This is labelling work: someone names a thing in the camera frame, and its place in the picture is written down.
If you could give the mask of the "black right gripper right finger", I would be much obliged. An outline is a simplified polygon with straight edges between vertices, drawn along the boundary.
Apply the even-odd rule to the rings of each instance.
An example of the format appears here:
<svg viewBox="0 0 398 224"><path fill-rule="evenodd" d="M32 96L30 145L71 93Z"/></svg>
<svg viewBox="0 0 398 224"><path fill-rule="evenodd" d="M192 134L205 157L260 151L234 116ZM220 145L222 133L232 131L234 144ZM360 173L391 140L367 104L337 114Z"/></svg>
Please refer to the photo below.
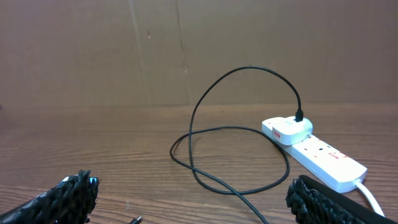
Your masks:
<svg viewBox="0 0 398 224"><path fill-rule="evenodd" d="M293 180L285 200L298 224L397 224L306 175Z"/></svg>

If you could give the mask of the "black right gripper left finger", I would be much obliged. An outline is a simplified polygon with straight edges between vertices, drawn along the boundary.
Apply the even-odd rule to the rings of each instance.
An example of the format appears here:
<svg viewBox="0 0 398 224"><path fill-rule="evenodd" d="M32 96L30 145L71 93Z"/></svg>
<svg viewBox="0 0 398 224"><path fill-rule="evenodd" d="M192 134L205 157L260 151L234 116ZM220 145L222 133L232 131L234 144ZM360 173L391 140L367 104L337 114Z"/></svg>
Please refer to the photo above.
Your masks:
<svg viewBox="0 0 398 224"><path fill-rule="evenodd" d="M1 215L1 224L85 224L94 210L99 179L81 170Z"/></svg>

